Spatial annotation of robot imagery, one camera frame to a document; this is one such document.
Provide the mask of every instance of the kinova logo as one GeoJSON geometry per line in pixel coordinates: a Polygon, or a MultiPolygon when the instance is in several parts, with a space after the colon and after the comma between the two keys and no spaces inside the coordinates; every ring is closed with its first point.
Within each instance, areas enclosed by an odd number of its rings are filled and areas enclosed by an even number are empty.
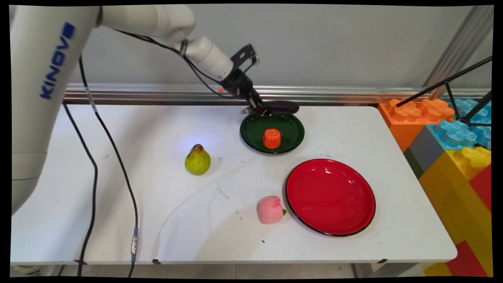
{"type": "Polygon", "coordinates": [[[42,98],[51,99],[51,94],[54,91],[54,86],[57,82],[54,76],[59,73],[59,67],[63,66],[65,58],[63,51],[66,51],[66,49],[68,49],[68,42],[66,40],[73,37],[74,31],[75,26],[70,23],[64,23],[63,29],[61,30],[61,35],[59,36],[61,44],[56,46],[56,50],[52,55],[52,65],[49,65],[51,71],[45,75],[46,80],[42,85],[42,93],[40,94],[40,97],[42,98]]]}

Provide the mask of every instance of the floor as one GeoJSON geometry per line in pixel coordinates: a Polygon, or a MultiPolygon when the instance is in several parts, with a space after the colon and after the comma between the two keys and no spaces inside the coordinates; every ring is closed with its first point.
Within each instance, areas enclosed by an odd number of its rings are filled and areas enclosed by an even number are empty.
{"type": "MultiPolygon", "coordinates": [[[[377,270],[380,265],[372,266],[377,270]]],[[[129,265],[85,265],[83,276],[126,277],[129,265]]],[[[77,265],[64,265],[51,274],[76,276],[77,265]]],[[[351,264],[173,264],[137,265],[133,276],[139,278],[183,278],[183,279],[324,279],[354,278],[351,264]]]]}

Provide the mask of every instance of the white table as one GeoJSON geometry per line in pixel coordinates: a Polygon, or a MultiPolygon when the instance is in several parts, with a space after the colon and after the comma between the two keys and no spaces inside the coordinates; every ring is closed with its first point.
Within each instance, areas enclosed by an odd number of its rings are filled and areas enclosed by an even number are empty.
{"type": "MultiPolygon", "coordinates": [[[[70,105],[97,161],[97,217],[85,262],[128,264],[133,205],[123,173],[89,105],[70,105]]],[[[456,248],[372,107],[301,107],[302,144],[285,154],[249,148],[239,135],[241,106],[120,106],[98,109],[117,144],[138,204],[137,264],[440,262],[456,248]],[[202,176],[184,160],[202,144],[212,161],[202,176]],[[299,163],[330,158],[358,171],[376,198],[364,231],[330,237],[291,213],[284,183],[299,163]],[[256,206],[280,196],[289,212],[262,225],[256,206]]],[[[93,167],[63,108],[38,186],[12,216],[12,264],[78,259],[91,215],[93,167]]]]}

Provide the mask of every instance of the green plate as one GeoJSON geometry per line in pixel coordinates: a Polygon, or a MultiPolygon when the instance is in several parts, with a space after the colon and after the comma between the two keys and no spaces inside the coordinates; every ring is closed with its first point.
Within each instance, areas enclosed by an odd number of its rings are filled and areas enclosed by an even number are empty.
{"type": "Polygon", "coordinates": [[[248,115],[241,123],[241,137],[251,148],[263,153],[285,153],[299,146],[304,139],[304,126],[294,115],[248,115]],[[277,129],[281,133],[281,145],[268,149],[262,142],[267,129],[277,129]]]}

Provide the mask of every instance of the pink peach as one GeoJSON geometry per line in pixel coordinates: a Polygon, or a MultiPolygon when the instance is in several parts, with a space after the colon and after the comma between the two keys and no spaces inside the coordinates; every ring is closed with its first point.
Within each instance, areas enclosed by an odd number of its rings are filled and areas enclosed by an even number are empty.
{"type": "Polygon", "coordinates": [[[264,197],[259,202],[259,220],[262,224],[274,224],[283,218],[280,198],[275,195],[264,197]]]}

